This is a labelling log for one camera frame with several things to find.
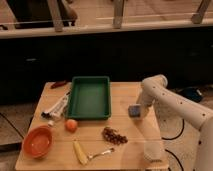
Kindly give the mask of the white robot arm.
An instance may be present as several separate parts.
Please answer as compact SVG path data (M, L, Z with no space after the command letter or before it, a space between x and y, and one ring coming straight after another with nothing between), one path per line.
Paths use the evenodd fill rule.
M200 132L193 171L213 171L213 110L168 90L167 85L162 74L142 80L140 117L147 116L155 100L175 110Z

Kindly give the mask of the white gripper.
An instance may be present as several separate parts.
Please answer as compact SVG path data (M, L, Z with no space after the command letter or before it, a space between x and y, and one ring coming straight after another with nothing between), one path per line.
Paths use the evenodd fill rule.
M145 118L149 113L149 108L153 105L154 98L146 92L140 92L136 103L142 105L140 107L140 117Z

